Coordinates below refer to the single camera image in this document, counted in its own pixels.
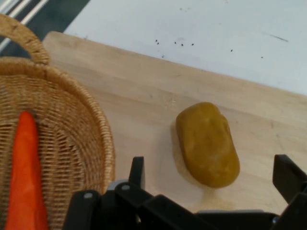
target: potato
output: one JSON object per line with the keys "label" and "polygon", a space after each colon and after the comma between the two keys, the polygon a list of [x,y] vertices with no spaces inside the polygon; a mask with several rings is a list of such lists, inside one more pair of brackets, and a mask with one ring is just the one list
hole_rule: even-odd
{"label": "potato", "polygon": [[230,185],[240,163],[226,118],[212,103],[198,103],[176,118],[184,162],[192,176],[212,188]]}

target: basket handle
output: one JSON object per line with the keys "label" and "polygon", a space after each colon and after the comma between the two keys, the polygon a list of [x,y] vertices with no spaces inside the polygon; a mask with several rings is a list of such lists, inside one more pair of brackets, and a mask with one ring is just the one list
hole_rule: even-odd
{"label": "basket handle", "polygon": [[19,44],[30,54],[33,62],[49,64],[50,58],[38,37],[16,19],[0,14],[0,36]]}

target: wicker basket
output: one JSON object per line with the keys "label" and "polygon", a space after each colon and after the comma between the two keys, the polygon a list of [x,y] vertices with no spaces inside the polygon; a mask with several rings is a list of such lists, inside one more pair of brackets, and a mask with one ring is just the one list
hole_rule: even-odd
{"label": "wicker basket", "polygon": [[15,128],[26,110],[38,125],[49,227],[60,230],[74,192],[103,193],[114,179],[110,127],[83,86],[49,65],[46,50],[29,29],[0,14],[0,35],[18,43],[32,59],[0,58],[0,229],[6,222]]}

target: white table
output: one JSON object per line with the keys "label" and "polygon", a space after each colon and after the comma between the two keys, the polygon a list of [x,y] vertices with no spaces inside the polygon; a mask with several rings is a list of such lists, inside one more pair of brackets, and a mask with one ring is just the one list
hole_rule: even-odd
{"label": "white table", "polygon": [[65,33],[307,95],[306,22],[305,0],[91,0]]}

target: orange carrot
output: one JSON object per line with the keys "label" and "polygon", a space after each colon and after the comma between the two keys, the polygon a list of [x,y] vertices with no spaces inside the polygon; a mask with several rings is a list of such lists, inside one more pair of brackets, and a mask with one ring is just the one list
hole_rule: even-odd
{"label": "orange carrot", "polygon": [[30,113],[22,112],[13,146],[10,200],[5,230],[48,230],[37,146],[35,121]]}

